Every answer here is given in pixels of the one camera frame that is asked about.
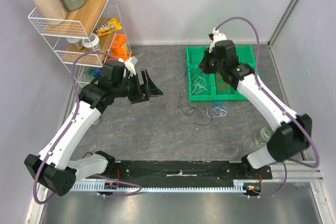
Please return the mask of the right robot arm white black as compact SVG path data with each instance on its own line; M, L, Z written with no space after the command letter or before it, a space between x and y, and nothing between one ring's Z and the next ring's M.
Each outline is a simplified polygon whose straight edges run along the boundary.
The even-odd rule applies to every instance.
M241 174L254 178L259 169L283 162L310 147L312 120L286 107L261 81L255 69L240 63L231 40L213 41L199 63L203 73L217 73L233 89L246 97L266 119L273 134L268 143L243 157Z

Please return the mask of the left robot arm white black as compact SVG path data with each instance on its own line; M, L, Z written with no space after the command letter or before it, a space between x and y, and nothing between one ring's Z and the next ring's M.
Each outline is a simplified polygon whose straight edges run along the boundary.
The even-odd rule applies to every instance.
M163 94L145 69L141 76L143 83L139 82L133 63L111 60L77 92L76 104L54 138L38 155L29 154L24 161L34 186L41 184L63 196L79 180L95 174L103 178L114 175L114 158L105 152L98 151L77 161L70 158L87 130L116 98L128 98L134 104Z

